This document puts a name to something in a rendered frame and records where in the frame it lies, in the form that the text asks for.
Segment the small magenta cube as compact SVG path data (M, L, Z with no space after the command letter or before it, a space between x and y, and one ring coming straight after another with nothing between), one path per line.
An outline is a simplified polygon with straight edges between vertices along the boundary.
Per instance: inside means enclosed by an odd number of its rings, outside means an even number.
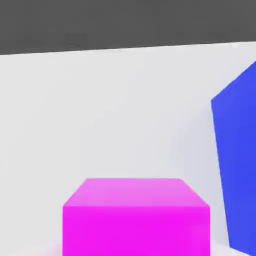
M179 178L88 178L63 205L62 256L211 256L210 206Z

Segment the large blue box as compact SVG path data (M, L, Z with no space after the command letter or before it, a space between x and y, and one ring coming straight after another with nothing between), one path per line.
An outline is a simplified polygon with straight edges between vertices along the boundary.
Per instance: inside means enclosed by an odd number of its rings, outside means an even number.
M256 256L256 61L211 109L229 246Z

